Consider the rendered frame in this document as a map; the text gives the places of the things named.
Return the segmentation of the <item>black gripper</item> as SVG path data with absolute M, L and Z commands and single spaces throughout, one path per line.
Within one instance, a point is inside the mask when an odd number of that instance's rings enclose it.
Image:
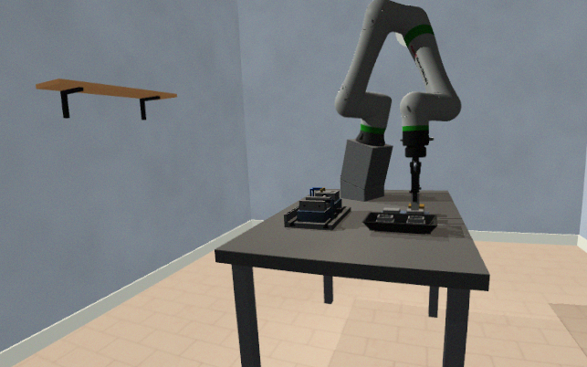
M 419 194 L 421 187 L 418 190 L 418 174 L 420 174 L 421 162 L 418 164 L 418 159 L 426 156 L 426 148 L 405 148 L 405 157 L 412 158 L 410 162 L 411 175 L 412 175 L 412 189 L 411 193 L 411 211 L 419 211 Z M 413 165 L 412 165 L 413 164 Z M 418 170 L 419 168 L 419 170 Z M 418 193 L 417 193 L 418 192 Z

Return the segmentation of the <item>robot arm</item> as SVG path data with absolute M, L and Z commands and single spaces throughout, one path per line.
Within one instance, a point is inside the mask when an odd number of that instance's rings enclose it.
M 429 121 L 451 121 L 461 111 L 461 101 L 446 75 L 433 28 L 421 7 L 391 0 L 374 0 L 368 5 L 350 69 L 335 99 L 335 109 L 343 117 L 362 119 L 357 142 L 384 146 L 392 99 L 366 89 L 391 32 L 402 34 L 425 84 L 426 92 L 408 93 L 400 104 L 400 141 L 407 148 L 421 148 L 434 140 L 429 138 Z

